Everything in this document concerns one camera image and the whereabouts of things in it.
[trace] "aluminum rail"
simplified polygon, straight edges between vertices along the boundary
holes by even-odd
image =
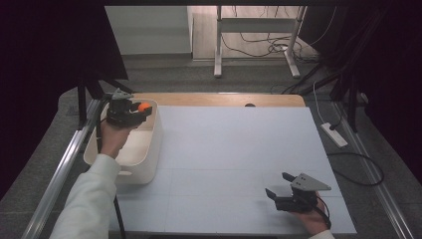
[[[97,109],[100,106],[99,100],[92,100],[87,109],[87,122],[81,130],[77,130],[72,137],[68,148],[63,154],[62,159],[54,173],[40,203],[37,206],[22,238],[38,238],[46,224],[46,221],[56,203],[57,197],[62,190],[63,184],[68,177],[69,171],[74,164],[75,158],[81,149],[81,145],[87,136],[87,133],[96,123]]]
[[[334,106],[336,107],[337,112],[344,111],[344,109],[339,108],[338,104],[334,104]],[[344,127],[347,135],[349,136],[354,150],[357,153],[369,156],[368,152],[366,151],[363,145],[363,142],[360,140],[359,135],[353,132],[351,127],[348,125],[347,120],[342,120],[341,124]],[[372,163],[369,163],[367,160],[362,160],[361,163],[369,180],[372,183],[375,183],[376,181],[378,181],[379,178],[381,178],[380,173]],[[375,186],[374,190],[378,196],[379,201],[384,207],[384,210],[387,216],[389,217],[391,224],[394,227],[398,237],[402,239],[413,239],[414,236],[409,226],[407,225],[406,219],[385,183],[381,183],[378,186]]]

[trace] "wooden table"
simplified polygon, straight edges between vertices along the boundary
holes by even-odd
[[[254,104],[256,107],[304,107],[301,96],[263,94],[207,94],[207,93],[141,93],[135,99],[151,99],[161,106],[191,107],[242,107]]]

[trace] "hand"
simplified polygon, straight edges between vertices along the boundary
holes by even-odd
[[[118,152],[126,143],[130,132],[137,127],[138,125],[133,127],[118,127],[109,124],[106,120],[104,120],[102,122],[103,146],[101,153],[115,159],[118,156]]]
[[[322,212],[325,212],[323,203],[319,199],[317,200],[317,207]],[[326,227],[325,221],[323,220],[321,215],[319,215],[315,210],[312,210],[310,212],[304,212],[304,213],[299,213],[299,212],[291,212],[291,213],[295,215],[296,217],[298,217],[304,223],[308,232],[313,236],[319,234],[320,232],[328,230],[328,228]]]

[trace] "white container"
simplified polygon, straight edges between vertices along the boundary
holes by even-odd
[[[152,100],[134,100],[133,102],[149,103],[152,106],[152,114],[138,128],[130,132],[126,144],[115,159],[121,166],[115,182],[145,184],[150,182],[155,175],[163,131],[157,102]],[[108,105],[103,110],[102,119],[106,117],[107,108]],[[97,154],[97,134],[94,128],[84,153],[84,161],[92,165]]]

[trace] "white power strip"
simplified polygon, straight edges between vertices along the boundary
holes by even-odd
[[[337,144],[338,147],[344,147],[347,145],[347,141],[344,140],[344,138],[337,132],[337,130],[331,130],[329,127],[331,124],[329,122],[326,122],[324,124],[321,124],[320,127],[328,134],[328,136]]]

